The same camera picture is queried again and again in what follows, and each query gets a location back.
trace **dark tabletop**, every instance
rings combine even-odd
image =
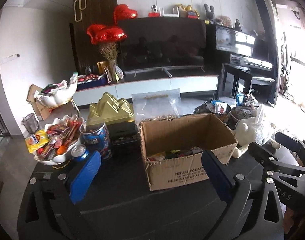
[[[269,144],[265,147],[280,161],[297,165],[286,148],[276,151]],[[232,157],[228,167],[232,173],[261,180],[263,168],[248,152],[239,159]],[[38,163],[32,177],[43,172],[64,171]],[[117,149],[112,159],[102,163],[85,198],[77,206],[99,239],[187,240],[202,239],[226,204],[219,200],[209,180],[150,192],[139,144],[133,144],[131,148]],[[236,234],[249,208],[247,203]]]

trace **wooden door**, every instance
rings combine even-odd
[[[76,1],[76,18],[80,19],[79,2],[85,7],[85,0]],[[74,22],[75,44],[80,73],[84,73],[86,66],[96,65],[105,60],[99,53],[98,47],[90,43],[86,30],[91,24],[113,25],[113,12],[117,0],[86,0],[86,8],[81,11],[82,19]]]

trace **blue snack canister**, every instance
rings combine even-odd
[[[83,161],[84,159],[86,159],[88,154],[89,154],[89,150],[83,144],[77,145],[71,150],[71,156],[73,157],[73,160],[76,162]]]
[[[111,158],[111,143],[108,129],[103,119],[99,118],[97,124],[87,125],[85,121],[79,128],[88,149],[100,153],[103,161]]]

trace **snack bowl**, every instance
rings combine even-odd
[[[38,95],[36,100],[47,108],[56,108],[69,102],[77,90],[78,82],[70,84],[67,88],[62,88],[54,96]]]
[[[64,124],[67,119],[75,120],[75,119],[78,119],[78,116],[76,114],[74,114],[72,117],[69,117],[68,115],[65,115],[62,119],[56,118],[56,119],[54,119],[54,122],[52,124],[46,124],[44,130],[47,131],[49,129],[49,127],[51,127],[54,124]],[[83,122],[84,118],[81,117],[78,120]],[[77,142],[75,142],[74,144],[70,145],[65,153],[63,153],[61,155],[55,156],[52,160],[43,160],[43,159],[39,158],[39,156],[38,156],[36,151],[33,152],[34,159],[36,161],[44,164],[44,165],[54,166],[54,165],[63,163],[68,158],[70,158],[71,157],[70,152],[71,152],[72,148],[74,148],[75,146],[80,145],[82,143],[83,143],[83,136],[79,135],[79,138],[78,138]]]
[[[200,106],[195,108],[193,114],[213,113],[216,117],[218,117],[218,119],[220,121],[228,122],[229,114],[230,114],[230,111],[231,111],[230,105],[227,104],[227,111],[225,112],[225,114],[218,114],[218,113],[212,112],[211,110],[208,109],[207,104],[210,104],[211,102],[212,102],[212,100],[209,100],[209,101],[206,101],[206,102],[202,103]]]

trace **red toy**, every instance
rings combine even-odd
[[[119,4],[114,10],[114,24],[117,25],[118,21],[125,19],[135,19],[138,13],[136,10],[129,9],[126,4]]]
[[[160,13],[148,13],[148,17],[160,17]]]
[[[198,14],[194,11],[187,11],[187,17],[192,19],[198,19]]]

